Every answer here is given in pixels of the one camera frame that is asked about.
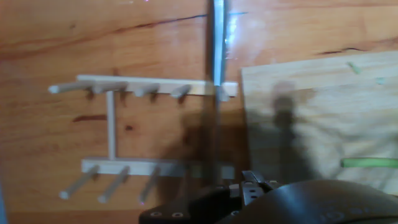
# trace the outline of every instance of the green marker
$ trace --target green marker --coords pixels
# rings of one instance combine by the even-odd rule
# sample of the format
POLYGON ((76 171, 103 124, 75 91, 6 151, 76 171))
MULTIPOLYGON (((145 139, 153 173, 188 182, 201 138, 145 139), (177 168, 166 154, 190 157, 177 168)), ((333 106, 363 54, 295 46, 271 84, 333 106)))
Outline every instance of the green marker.
POLYGON ((347 64, 353 69, 355 74, 359 75, 362 72, 353 62, 347 62, 347 64))
POLYGON ((398 168, 398 159, 390 158, 349 158, 341 160, 341 167, 388 167, 398 168))

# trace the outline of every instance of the white peg rack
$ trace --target white peg rack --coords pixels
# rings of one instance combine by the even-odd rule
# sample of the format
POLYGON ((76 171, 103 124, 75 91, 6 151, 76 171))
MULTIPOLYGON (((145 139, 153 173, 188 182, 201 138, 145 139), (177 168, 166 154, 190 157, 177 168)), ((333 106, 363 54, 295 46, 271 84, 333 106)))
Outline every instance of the white peg rack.
MULTIPOLYGON (((149 93, 166 93, 174 98, 184 95, 206 95, 206 81, 176 80, 164 78, 114 77, 102 75, 78 75, 77 82, 64 83, 49 87, 49 92, 63 93, 74 90, 91 90, 93 93, 106 93, 108 120, 108 157, 88 157, 81 162, 84 173, 67 189, 60 192, 60 198, 69 199, 85 182, 96 174, 114 174, 115 180, 109 185, 98 201, 106 203, 114 191, 128 175, 158 175, 184 177, 190 172, 193 178, 202 177, 202 163, 197 161, 179 161, 165 159, 134 159, 116 157, 116 115, 114 106, 115 91, 130 91, 142 97, 149 93)), ((222 86, 223 101, 238 94, 236 82, 225 82, 222 86)), ((221 178, 234 179, 234 167, 230 163, 219 163, 221 178)))

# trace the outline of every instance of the light wooden board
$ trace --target light wooden board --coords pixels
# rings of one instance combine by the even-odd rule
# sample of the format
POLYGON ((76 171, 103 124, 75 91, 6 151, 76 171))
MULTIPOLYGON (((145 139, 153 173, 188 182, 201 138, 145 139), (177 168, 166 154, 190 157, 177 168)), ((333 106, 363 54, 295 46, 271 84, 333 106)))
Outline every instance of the light wooden board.
POLYGON ((242 77, 252 169, 284 182, 341 179, 398 192, 394 169, 340 167, 345 157, 398 157, 398 52, 248 67, 242 77))

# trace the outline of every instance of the wooden table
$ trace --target wooden table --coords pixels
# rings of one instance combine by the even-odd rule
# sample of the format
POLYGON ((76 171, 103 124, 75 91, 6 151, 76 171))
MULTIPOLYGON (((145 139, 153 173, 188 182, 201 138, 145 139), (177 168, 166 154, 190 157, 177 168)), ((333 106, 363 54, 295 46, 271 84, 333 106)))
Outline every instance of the wooden table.
MULTIPOLYGON (((240 68, 398 48, 394 0, 234 0, 227 80, 240 68)), ((0 171, 9 223, 135 223, 175 198, 162 179, 145 205, 148 177, 130 177, 109 203, 114 178, 88 183, 71 200, 58 192, 81 175, 85 156, 106 155, 105 96, 51 95, 82 73, 203 79, 206 1, 3 0, 0 2, 0 171)), ((194 159, 202 98, 178 104, 118 100, 121 157, 194 159)), ((221 157, 248 168, 242 97, 224 103, 221 157)))

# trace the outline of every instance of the metal rod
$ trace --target metal rod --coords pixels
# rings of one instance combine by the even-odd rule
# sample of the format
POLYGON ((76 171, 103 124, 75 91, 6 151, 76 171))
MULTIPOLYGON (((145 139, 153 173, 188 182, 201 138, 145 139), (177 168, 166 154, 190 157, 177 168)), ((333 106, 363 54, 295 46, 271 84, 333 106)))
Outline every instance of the metal rod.
POLYGON ((173 90, 170 95, 176 99, 179 99, 183 97, 184 95, 188 94, 189 91, 191 90, 192 86, 191 85, 183 85, 181 87, 176 88, 173 90))
POLYGON ((105 192, 98 197, 99 202, 106 203, 109 200, 109 198, 112 196, 117 187, 124 181, 124 179, 129 173, 129 170, 130 170, 129 166, 125 166, 123 168, 123 170, 119 173, 119 175, 112 182, 112 184, 110 184, 109 187, 105 190, 105 192))
POLYGON ((153 83, 150 85, 146 85, 143 87, 140 87, 134 91, 134 94, 138 97, 143 97, 144 95, 148 93, 155 93, 159 89, 160 85, 159 83, 153 83))
POLYGON ((160 167, 156 166, 154 171, 151 173, 149 180, 144 187, 144 190, 142 190, 141 194, 138 196, 138 201, 141 203, 141 205, 143 205, 147 200, 150 190, 155 187, 160 172, 160 167))
POLYGON ((127 87, 128 82, 115 82, 97 84, 93 87, 93 93, 100 94, 106 91, 120 91, 127 87))
POLYGON ((116 158, 116 114, 114 105, 114 92, 106 92, 106 111, 108 120, 108 157, 116 158))
POLYGON ((93 166, 87 173, 83 174, 76 182, 71 184, 67 189, 60 192, 59 196, 62 199, 69 199, 73 193, 75 193, 83 184, 90 180, 93 175, 99 171, 98 165, 93 166))
POLYGON ((93 86, 93 82, 88 82, 88 81, 80 81, 80 82, 74 82, 74 83, 64 83, 64 84, 58 84, 58 85, 52 85, 49 87, 49 92, 52 94, 56 93, 63 93, 66 91, 72 91, 72 90, 85 90, 88 88, 91 88, 93 86))
POLYGON ((213 3, 213 81, 221 86, 225 80, 226 31, 228 25, 228 0, 212 0, 213 3))

